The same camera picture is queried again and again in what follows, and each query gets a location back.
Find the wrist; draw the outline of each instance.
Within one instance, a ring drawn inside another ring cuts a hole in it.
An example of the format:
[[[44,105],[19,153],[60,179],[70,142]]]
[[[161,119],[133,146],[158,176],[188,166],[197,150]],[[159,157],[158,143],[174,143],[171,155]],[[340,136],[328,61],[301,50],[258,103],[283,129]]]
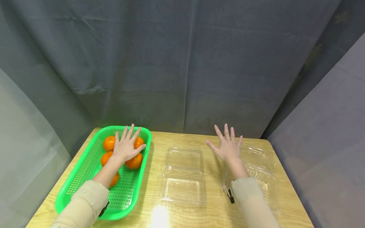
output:
[[[227,159],[226,162],[235,180],[239,178],[250,177],[240,158]]]
[[[114,156],[112,155],[107,164],[109,163],[110,166],[115,166],[118,169],[120,169],[120,167],[126,162],[126,160],[123,157],[120,156]]]

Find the clear plastic container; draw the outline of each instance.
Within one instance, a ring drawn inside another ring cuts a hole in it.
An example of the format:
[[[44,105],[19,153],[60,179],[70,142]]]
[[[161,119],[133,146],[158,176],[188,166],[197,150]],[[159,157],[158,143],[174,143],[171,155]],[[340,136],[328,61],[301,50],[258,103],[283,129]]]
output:
[[[268,202],[271,211],[278,215],[280,213],[278,201],[276,198],[275,185],[277,183],[276,177],[273,173],[268,172],[260,167],[253,166],[245,163],[245,167],[250,175],[257,180],[260,185],[266,201]],[[228,194],[228,190],[231,188],[233,177],[228,167],[225,168],[222,190],[225,194]]]
[[[169,148],[162,172],[161,200],[169,208],[191,209],[206,203],[203,154]]]
[[[271,159],[270,152],[254,147],[253,145],[243,144],[240,153],[249,175],[257,179],[272,212],[278,215],[280,213],[280,207],[276,199],[275,185],[277,184],[277,179],[274,174],[276,164]],[[226,167],[222,183],[222,190],[226,195],[229,195],[228,191],[231,188],[232,181],[231,171]]]
[[[272,159],[270,159],[271,156],[269,156],[268,153],[269,152],[263,149],[253,147],[251,145],[243,145],[241,147],[241,157],[245,163],[260,167],[273,173],[275,163]]]

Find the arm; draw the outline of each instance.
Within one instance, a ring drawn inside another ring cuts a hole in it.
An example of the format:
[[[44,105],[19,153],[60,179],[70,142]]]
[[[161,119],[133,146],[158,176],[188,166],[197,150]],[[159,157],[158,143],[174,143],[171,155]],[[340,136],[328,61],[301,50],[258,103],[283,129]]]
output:
[[[232,182],[232,192],[239,211],[246,219],[249,228],[278,228],[257,180],[250,178],[239,155],[242,142],[240,136],[238,142],[235,141],[234,129],[231,127],[229,135],[228,125],[224,125],[224,137],[217,125],[214,125],[219,138],[219,147],[215,147],[210,141],[206,144],[212,151],[224,160],[232,172],[235,181]]]
[[[105,166],[90,181],[86,181],[72,196],[51,228],[89,228],[108,203],[109,186],[120,167],[141,152],[146,145],[134,149],[141,128],[132,136],[134,124],[129,132],[126,126],[119,140],[115,133],[114,152]]]

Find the gray fabric wall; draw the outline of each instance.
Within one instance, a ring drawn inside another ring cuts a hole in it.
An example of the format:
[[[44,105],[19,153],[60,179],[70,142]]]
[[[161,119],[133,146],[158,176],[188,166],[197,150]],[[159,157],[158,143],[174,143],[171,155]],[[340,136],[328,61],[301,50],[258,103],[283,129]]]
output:
[[[25,227],[71,157],[29,98],[0,69],[0,227]]]
[[[262,138],[266,139],[365,32],[365,1],[341,1]]]
[[[25,227],[95,127],[0,1],[0,227]]]
[[[0,0],[0,69],[51,124],[73,157],[95,123],[60,79],[16,13]]]
[[[259,138],[340,0],[27,1],[12,8],[98,126]]]
[[[268,140],[316,227],[363,227],[365,35]]]

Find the left hand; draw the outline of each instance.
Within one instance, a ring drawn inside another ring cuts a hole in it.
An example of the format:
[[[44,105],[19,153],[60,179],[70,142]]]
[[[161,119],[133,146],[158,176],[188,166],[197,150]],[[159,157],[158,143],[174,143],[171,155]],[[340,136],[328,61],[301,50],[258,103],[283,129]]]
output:
[[[115,133],[115,144],[113,155],[111,156],[111,158],[117,159],[118,161],[122,162],[122,164],[128,160],[131,160],[132,158],[137,156],[137,154],[140,153],[144,148],[146,148],[146,144],[140,145],[137,149],[134,148],[134,141],[141,132],[141,128],[139,127],[132,137],[133,129],[134,124],[131,125],[131,128],[127,133],[128,126],[126,126],[123,130],[120,140],[119,133]]]

